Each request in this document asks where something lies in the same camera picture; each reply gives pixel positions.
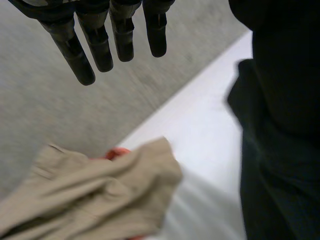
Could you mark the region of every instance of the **red object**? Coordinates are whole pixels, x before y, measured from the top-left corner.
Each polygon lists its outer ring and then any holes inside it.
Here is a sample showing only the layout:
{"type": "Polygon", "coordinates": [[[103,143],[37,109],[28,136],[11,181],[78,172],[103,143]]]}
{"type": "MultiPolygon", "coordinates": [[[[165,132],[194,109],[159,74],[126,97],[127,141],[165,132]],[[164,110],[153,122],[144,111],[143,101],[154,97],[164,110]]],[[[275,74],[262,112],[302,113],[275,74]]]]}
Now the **red object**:
{"type": "MultiPolygon", "coordinates": [[[[131,151],[129,149],[126,149],[124,147],[114,147],[110,151],[108,151],[103,158],[113,161],[117,157],[128,154],[130,152],[131,151]]],[[[143,238],[143,236],[135,236],[132,238],[128,238],[127,240],[142,240],[143,238]]]]}

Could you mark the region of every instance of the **person's leg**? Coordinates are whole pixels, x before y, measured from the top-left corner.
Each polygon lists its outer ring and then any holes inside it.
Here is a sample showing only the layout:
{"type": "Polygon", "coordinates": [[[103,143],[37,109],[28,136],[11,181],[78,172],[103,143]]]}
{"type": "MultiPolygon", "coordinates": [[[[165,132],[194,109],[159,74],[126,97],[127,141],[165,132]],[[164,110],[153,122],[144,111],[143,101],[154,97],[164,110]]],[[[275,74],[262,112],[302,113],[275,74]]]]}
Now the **person's leg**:
{"type": "Polygon", "coordinates": [[[252,59],[228,102],[243,128],[240,196],[248,240],[320,236],[320,148],[274,122],[252,59]]]}

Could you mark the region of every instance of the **khaki fabric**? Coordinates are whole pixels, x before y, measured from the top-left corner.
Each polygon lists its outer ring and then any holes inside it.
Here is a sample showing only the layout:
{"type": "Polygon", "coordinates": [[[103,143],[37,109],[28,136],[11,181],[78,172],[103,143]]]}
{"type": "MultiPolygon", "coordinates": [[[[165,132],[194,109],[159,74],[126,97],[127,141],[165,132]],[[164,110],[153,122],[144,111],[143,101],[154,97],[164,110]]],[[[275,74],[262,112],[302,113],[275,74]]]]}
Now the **khaki fabric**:
{"type": "Polygon", "coordinates": [[[165,138],[114,161],[46,146],[0,203],[0,239],[117,240],[155,233],[182,178],[165,138]]]}

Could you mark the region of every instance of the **robotic hand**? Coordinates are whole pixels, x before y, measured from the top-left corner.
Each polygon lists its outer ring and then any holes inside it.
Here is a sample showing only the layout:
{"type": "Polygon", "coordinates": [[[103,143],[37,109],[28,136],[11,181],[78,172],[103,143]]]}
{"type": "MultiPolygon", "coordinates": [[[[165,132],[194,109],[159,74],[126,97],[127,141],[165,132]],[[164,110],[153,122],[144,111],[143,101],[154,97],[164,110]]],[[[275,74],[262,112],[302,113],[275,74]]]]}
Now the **robotic hand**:
{"type": "Polygon", "coordinates": [[[142,4],[151,53],[162,57],[167,50],[166,12],[175,0],[9,0],[27,17],[38,20],[60,49],[79,82],[95,82],[95,74],[75,33],[74,12],[100,72],[114,64],[105,20],[112,23],[116,51],[122,62],[134,57],[132,16],[142,4]]]}

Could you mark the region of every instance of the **cloth fold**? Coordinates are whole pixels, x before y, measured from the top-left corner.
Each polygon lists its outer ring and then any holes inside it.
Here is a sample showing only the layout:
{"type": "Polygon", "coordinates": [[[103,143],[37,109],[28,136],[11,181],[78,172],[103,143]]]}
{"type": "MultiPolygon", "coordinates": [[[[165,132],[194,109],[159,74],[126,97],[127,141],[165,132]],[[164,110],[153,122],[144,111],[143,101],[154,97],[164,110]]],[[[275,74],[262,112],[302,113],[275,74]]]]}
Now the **cloth fold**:
{"type": "Polygon", "coordinates": [[[0,203],[0,239],[117,240],[157,232],[182,178],[165,138],[116,160],[46,146],[0,203]]]}

